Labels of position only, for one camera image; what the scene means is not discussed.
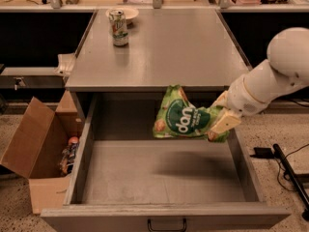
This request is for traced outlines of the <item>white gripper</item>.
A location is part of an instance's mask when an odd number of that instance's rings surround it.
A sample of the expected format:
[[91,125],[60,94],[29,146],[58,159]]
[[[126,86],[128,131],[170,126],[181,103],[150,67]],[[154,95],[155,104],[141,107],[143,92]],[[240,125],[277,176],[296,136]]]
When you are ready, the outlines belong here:
[[221,109],[211,117],[208,133],[220,134],[228,131],[241,122],[240,116],[252,116],[264,109],[270,103],[269,82],[261,77],[241,75],[224,91],[211,106],[229,107]]

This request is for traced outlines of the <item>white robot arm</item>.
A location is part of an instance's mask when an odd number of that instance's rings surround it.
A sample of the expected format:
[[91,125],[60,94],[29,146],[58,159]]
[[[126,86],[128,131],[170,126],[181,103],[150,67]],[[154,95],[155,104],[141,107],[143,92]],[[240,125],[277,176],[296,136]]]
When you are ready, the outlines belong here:
[[241,75],[212,104],[222,106],[210,131],[220,134],[255,115],[275,99],[309,86],[309,29],[295,27],[278,33],[267,47],[267,58]]

